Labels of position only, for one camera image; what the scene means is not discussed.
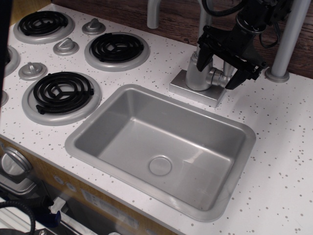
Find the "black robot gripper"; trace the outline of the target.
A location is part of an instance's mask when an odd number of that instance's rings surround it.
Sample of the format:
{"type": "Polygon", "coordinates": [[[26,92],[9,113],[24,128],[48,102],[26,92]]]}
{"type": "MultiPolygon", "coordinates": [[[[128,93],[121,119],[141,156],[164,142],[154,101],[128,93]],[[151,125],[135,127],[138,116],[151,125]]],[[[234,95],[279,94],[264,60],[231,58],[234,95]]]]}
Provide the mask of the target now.
{"type": "Polygon", "coordinates": [[[213,55],[234,66],[237,71],[226,85],[227,90],[233,90],[247,79],[257,79],[267,63],[256,51],[253,41],[263,33],[266,24],[257,18],[238,14],[232,30],[222,30],[212,26],[204,26],[203,34],[198,39],[197,69],[203,71],[213,55]]]}

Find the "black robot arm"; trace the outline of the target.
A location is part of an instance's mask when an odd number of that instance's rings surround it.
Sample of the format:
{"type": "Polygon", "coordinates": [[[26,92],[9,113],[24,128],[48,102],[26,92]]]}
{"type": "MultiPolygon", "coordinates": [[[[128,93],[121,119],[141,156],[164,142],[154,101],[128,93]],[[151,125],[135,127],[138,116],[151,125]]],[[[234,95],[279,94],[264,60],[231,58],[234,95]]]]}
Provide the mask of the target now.
{"type": "Polygon", "coordinates": [[[267,68],[266,61],[253,45],[255,36],[262,38],[268,25],[274,27],[276,39],[280,39],[278,22],[291,12],[291,0],[243,0],[238,5],[223,11],[209,9],[206,1],[201,2],[210,16],[224,17],[237,13],[236,23],[231,31],[204,26],[198,39],[200,51],[197,69],[202,71],[213,55],[237,69],[226,89],[233,90],[247,79],[256,80],[261,71],[267,68]]]}

